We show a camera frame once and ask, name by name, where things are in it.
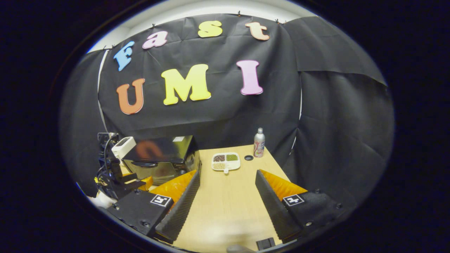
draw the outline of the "screw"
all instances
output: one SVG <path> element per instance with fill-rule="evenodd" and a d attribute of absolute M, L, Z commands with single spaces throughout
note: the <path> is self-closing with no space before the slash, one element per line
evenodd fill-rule
<path fill-rule="evenodd" d="M 146 221 L 141 221 L 141 224 L 145 227 L 150 227 L 150 223 L 148 223 Z"/>

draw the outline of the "table surface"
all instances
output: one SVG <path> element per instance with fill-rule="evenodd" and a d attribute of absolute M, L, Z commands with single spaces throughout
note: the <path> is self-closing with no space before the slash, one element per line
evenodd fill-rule
<path fill-rule="evenodd" d="M 214 154 L 227 152 L 239 155 L 241 167 L 225 175 L 212 169 L 211 160 Z M 282 243 L 256 188 L 256 171 L 262 169 L 290 180 L 267 149 L 262 158 L 244 159 L 252 153 L 253 145 L 200 150 L 200 187 L 173 246 L 201 253 L 224 253 L 233 244 L 256 251 L 256 242 L 270 237 L 276 245 Z M 122 172 L 129 173 L 125 167 Z"/>

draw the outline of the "foam letter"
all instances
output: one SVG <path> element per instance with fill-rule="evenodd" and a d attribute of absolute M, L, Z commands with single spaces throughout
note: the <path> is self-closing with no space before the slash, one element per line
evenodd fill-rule
<path fill-rule="evenodd" d="M 269 35 L 262 34 L 262 30 L 267 30 L 267 27 L 260 25 L 258 22 L 247 23 L 245 26 L 250 27 L 253 37 L 262 41 L 270 39 Z"/>
<path fill-rule="evenodd" d="M 241 89 L 242 95 L 257 95 L 263 92 L 263 89 L 258 84 L 258 76 L 256 74 L 256 66 L 259 65 L 257 61 L 244 60 L 236 62 L 241 68 L 242 79 L 244 87 Z"/>
<path fill-rule="evenodd" d="M 114 59 L 117 60 L 117 63 L 119 63 L 119 71 L 123 70 L 128 63 L 131 61 L 131 57 L 128 58 L 127 56 L 131 56 L 133 53 L 133 50 L 131 49 L 131 46 L 134 45 L 134 41 L 128 42 L 128 44 L 120 49 L 119 52 L 114 56 Z"/>
<path fill-rule="evenodd" d="M 200 29 L 200 31 L 198 31 L 198 35 L 202 38 L 219 36 L 222 34 L 222 28 L 219 27 L 221 25 L 222 23 L 217 20 L 205 21 L 198 26 Z"/>
<path fill-rule="evenodd" d="M 206 64 L 194 65 L 189 70 L 186 79 L 176 69 L 169 69 L 161 73 L 161 76 L 166 80 L 166 99 L 164 99 L 163 103 L 165 105 L 178 103 L 178 98 L 175 97 L 175 91 L 181 100 L 186 101 L 191 87 L 192 94 L 189 97 L 191 100 L 211 98 L 211 93 L 206 87 L 207 69 L 208 65 Z"/>
<path fill-rule="evenodd" d="M 166 31 L 160 31 L 160 32 L 156 32 L 150 36 L 147 37 L 146 42 L 144 42 L 144 44 L 142 45 L 143 49 L 148 49 L 148 48 L 152 48 L 154 46 L 162 46 L 164 45 L 167 40 L 168 33 Z"/>
<path fill-rule="evenodd" d="M 121 85 L 117 88 L 116 92 L 119 94 L 119 106 L 120 110 L 125 114 L 134 114 L 142 109 L 144 105 L 144 93 L 142 92 L 142 85 L 144 84 L 145 79 L 137 79 L 132 85 L 135 87 L 136 93 L 136 103 L 134 105 L 130 105 L 128 103 L 128 88 L 129 84 Z"/>

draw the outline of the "grain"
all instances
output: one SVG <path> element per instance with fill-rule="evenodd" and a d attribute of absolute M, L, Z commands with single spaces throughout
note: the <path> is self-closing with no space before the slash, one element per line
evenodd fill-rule
<path fill-rule="evenodd" d="M 215 162 L 223 162 L 223 161 L 225 161 L 225 155 L 217 155 L 217 156 L 215 156 L 214 157 L 214 161 Z"/>
<path fill-rule="evenodd" d="M 235 154 L 228 154 L 226 155 L 226 160 L 227 161 L 237 161 L 238 160 L 238 156 Z"/>
<path fill-rule="evenodd" d="M 225 163 L 215 163 L 212 165 L 212 167 L 215 170 L 224 170 L 225 169 Z"/>

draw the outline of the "silver bottle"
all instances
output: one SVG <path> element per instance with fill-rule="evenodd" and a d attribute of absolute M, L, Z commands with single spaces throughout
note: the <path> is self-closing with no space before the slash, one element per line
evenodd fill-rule
<path fill-rule="evenodd" d="M 262 128 L 258 128 L 258 133 L 255 135 L 253 144 L 253 156 L 262 157 L 264 154 L 264 143 L 266 142 L 266 137 L 262 133 Z"/>

